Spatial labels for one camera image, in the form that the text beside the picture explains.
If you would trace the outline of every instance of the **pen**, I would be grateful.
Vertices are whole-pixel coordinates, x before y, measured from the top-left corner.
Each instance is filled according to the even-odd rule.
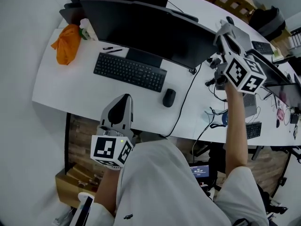
[[[112,50],[112,51],[109,51],[109,52],[106,52],[106,54],[109,54],[109,53],[114,53],[114,52],[118,52],[118,51],[122,51],[123,49],[117,49],[117,50]]]
[[[112,48],[122,48],[121,46],[115,46],[115,47],[106,47],[106,48],[103,48],[103,50],[109,50],[109,49],[112,49]]]

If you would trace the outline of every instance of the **logo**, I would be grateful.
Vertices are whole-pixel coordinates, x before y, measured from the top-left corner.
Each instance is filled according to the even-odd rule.
[[[237,60],[233,59],[229,68],[226,71],[226,74],[232,80],[232,82],[238,87],[241,81],[246,76],[246,70]]]
[[[102,160],[97,160],[99,163],[101,163],[102,165],[106,165],[106,166],[116,166],[116,167],[120,167],[118,164],[116,164],[113,161],[102,161]]]
[[[263,74],[258,66],[258,63],[254,62],[252,60],[248,60],[246,58],[244,58],[244,60],[253,72]]]
[[[118,157],[118,161],[120,161],[122,164],[124,164],[127,160],[128,155],[130,154],[132,149],[132,146],[129,144],[129,142],[126,141],[119,157]]]
[[[254,92],[258,88],[258,86],[260,86],[262,81],[262,78],[251,75],[246,84],[241,89],[244,91]]]
[[[115,144],[115,138],[98,137],[95,145],[94,156],[112,159],[114,156]]]
[[[130,214],[130,215],[125,216],[123,219],[130,219],[130,218],[132,218],[132,217],[133,217],[133,215]]]

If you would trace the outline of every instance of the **sleeve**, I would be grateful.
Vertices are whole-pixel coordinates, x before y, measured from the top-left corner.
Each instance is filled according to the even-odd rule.
[[[215,204],[228,216],[232,224],[245,218],[261,226],[269,225],[257,184],[247,167],[235,168],[230,173]]]
[[[93,203],[86,226],[112,226],[114,224],[114,217],[111,213],[101,204]]]

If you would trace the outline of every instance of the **orange plastic bag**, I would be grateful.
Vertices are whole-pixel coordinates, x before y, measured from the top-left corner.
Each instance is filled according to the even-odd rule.
[[[79,49],[79,27],[70,24],[63,29],[57,41],[51,47],[56,49],[56,60],[60,65],[68,65],[76,56]]]

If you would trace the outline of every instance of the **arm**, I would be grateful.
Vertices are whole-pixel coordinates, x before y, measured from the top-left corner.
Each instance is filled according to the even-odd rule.
[[[228,100],[228,130],[226,139],[226,175],[233,169],[246,166],[248,145],[246,137],[243,95],[228,82],[225,87]]]
[[[94,198],[94,202],[103,205],[111,215],[114,215],[116,209],[119,174],[119,170],[106,169]]]
[[[116,194],[120,171],[106,169],[94,203],[91,205],[86,226],[112,226],[116,209]]]

